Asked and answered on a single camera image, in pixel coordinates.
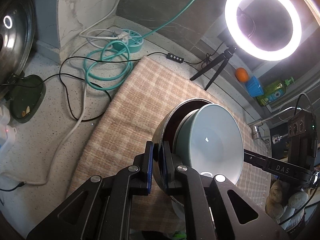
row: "tripod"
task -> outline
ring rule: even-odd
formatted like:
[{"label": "tripod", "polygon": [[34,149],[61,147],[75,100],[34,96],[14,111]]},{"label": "tripod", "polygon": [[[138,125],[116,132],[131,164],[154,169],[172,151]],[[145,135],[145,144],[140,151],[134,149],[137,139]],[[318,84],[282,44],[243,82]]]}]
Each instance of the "tripod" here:
[{"label": "tripod", "polygon": [[225,68],[225,66],[228,64],[229,59],[231,59],[231,57],[233,56],[233,54],[236,51],[236,49],[237,48],[235,46],[233,46],[233,45],[229,46],[222,54],[217,56],[207,66],[205,66],[197,74],[195,74],[193,77],[191,77],[190,80],[193,81],[196,78],[200,77],[202,74],[206,73],[207,71],[212,69],[215,65],[219,64],[223,60],[221,66],[218,68],[216,73],[213,75],[212,79],[210,79],[209,83],[204,88],[204,90],[207,90],[210,87],[210,85],[213,83],[213,81],[217,78],[217,76],[221,73],[221,71]]}]

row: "bottle label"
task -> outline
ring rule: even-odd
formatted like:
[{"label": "bottle label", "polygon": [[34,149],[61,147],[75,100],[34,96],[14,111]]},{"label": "bottle label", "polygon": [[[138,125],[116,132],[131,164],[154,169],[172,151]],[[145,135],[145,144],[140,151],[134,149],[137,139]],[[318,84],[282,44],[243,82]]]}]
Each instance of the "bottle label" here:
[{"label": "bottle label", "polygon": [[272,94],[264,97],[263,101],[264,101],[265,105],[267,105],[273,101],[276,101],[278,98],[282,97],[283,95],[284,95],[283,90],[279,89],[279,90],[273,92]]}]

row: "white marble wall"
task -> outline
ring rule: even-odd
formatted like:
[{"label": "white marble wall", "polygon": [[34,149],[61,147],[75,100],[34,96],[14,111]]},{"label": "white marble wall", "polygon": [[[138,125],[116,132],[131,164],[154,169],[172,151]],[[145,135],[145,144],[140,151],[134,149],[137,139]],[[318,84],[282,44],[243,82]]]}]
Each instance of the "white marble wall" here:
[{"label": "white marble wall", "polygon": [[60,47],[108,14],[115,2],[116,0],[58,0]]}]

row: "tripod leg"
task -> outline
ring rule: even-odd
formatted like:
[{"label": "tripod leg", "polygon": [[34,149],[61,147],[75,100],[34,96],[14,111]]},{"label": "tripod leg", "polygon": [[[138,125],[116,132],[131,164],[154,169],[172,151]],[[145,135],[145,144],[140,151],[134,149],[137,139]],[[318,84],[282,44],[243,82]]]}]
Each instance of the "tripod leg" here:
[{"label": "tripod leg", "polygon": [[221,73],[221,71],[225,68],[225,66],[228,64],[229,59],[225,59],[221,66],[217,69],[216,73],[213,75],[212,79],[210,79],[209,83],[207,84],[207,86],[205,87],[204,90],[207,90],[210,85],[213,83],[213,81],[217,78],[217,76],[219,76],[219,74]]},{"label": "tripod leg", "polygon": [[226,59],[225,55],[222,53],[217,56],[213,61],[211,61],[207,66],[201,69],[198,73],[196,73],[193,77],[190,78],[191,81],[200,77],[202,74],[206,73],[208,70],[212,69],[215,65],[219,64],[222,60]]}]

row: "speckled white countertop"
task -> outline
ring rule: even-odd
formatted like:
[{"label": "speckled white countertop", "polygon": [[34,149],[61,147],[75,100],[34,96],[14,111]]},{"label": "speckled white countertop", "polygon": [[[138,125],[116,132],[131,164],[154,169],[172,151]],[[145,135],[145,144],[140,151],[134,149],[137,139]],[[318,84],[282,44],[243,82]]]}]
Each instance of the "speckled white countertop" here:
[{"label": "speckled white countertop", "polygon": [[[92,46],[86,45],[76,55],[85,56],[92,50]],[[167,53],[167,51],[150,41],[145,41],[141,51],[133,54],[132,58],[137,59],[156,51]],[[151,58],[188,79],[197,72],[192,66],[167,60],[161,54],[151,55]],[[81,60],[75,60],[74,62],[81,66]],[[59,67],[53,61],[31,52],[27,63],[26,75],[36,74],[44,79],[58,73]],[[119,74],[122,68],[122,64],[108,64],[94,70],[94,73],[109,77]],[[79,70],[71,68],[68,64],[63,67],[62,72],[81,76]],[[79,116],[83,83],[68,77],[63,77],[63,80],[69,88],[70,102],[74,113]],[[195,83],[204,87],[208,81],[208,78],[201,76]],[[97,83],[105,86],[113,84],[112,82],[108,84]],[[216,84],[212,84],[208,92],[229,105],[229,108],[234,113],[243,116],[247,122],[253,121],[253,118]],[[110,94],[113,97],[115,93],[116,91],[112,91]],[[106,109],[108,104],[109,100],[104,92],[88,87],[85,118],[99,115]],[[4,206],[0,204],[1,212],[23,237],[26,237],[35,225],[65,199],[77,160],[97,123],[98,120],[80,124],[59,152],[54,163],[52,176],[46,185],[25,185],[13,192],[0,192],[0,198],[4,201]],[[0,164],[0,172],[9,171],[26,180],[37,181],[45,179],[56,147],[75,125],[75,120],[70,117],[65,90],[59,78],[54,77],[46,82],[44,100],[29,122],[19,124],[13,121],[11,125],[16,127],[18,131],[16,142],[10,151],[5,156],[2,156],[3,161]],[[14,181],[0,178],[1,188],[9,189],[16,186],[16,184]]]}]

